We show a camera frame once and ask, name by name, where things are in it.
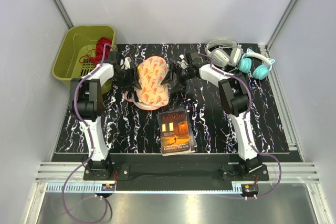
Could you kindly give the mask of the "pink patterned mesh laundry bag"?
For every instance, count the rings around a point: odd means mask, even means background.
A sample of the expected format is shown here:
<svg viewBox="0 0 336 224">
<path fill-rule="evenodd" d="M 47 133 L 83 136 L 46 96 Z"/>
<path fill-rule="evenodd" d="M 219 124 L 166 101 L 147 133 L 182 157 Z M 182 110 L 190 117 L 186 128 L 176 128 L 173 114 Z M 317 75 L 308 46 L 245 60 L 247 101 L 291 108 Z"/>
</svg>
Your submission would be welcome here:
<svg viewBox="0 0 336 224">
<path fill-rule="evenodd" d="M 169 69 L 165 59 L 151 56 L 139 64 L 136 69 L 141 88 L 136 88 L 133 92 L 125 92 L 124 98 L 146 111 L 166 106 L 170 99 L 169 88 L 167 84 L 161 84 Z"/>
</svg>

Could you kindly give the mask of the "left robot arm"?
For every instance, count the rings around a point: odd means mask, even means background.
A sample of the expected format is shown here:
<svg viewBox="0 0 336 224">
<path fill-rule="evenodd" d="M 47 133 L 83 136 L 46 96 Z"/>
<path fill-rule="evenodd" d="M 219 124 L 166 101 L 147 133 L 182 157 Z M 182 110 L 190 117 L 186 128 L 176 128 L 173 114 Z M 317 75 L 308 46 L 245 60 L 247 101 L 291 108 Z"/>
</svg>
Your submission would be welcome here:
<svg viewBox="0 0 336 224">
<path fill-rule="evenodd" d="M 110 51 L 106 60 L 88 74 L 70 81 L 69 106 L 79 121 L 88 146 L 88 157 L 82 162 L 85 180 L 108 180 L 114 176 L 113 162 L 105 144 L 101 116 L 104 112 L 102 87 L 116 81 L 122 88 L 139 88 L 139 74 L 132 59 Z"/>
</svg>

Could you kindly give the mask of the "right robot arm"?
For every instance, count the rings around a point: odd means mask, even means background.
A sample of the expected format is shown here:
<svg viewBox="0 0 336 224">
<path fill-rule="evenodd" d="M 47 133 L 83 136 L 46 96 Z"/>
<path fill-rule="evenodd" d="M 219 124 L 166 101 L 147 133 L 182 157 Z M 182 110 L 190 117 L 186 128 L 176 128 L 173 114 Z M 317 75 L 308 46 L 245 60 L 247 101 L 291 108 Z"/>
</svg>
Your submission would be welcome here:
<svg viewBox="0 0 336 224">
<path fill-rule="evenodd" d="M 160 85 L 170 83 L 176 78 L 173 92 L 183 90 L 187 80 L 199 78 L 219 89 L 221 106 L 234 126 L 240 161 L 233 167 L 231 176 L 250 180 L 262 167 L 259 151 L 253 138 L 250 123 L 251 94 L 242 74 L 230 74 L 217 68 L 212 62 L 203 61 L 198 52 L 189 52 L 177 63 L 169 64 L 169 69 Z"/>
</svg>

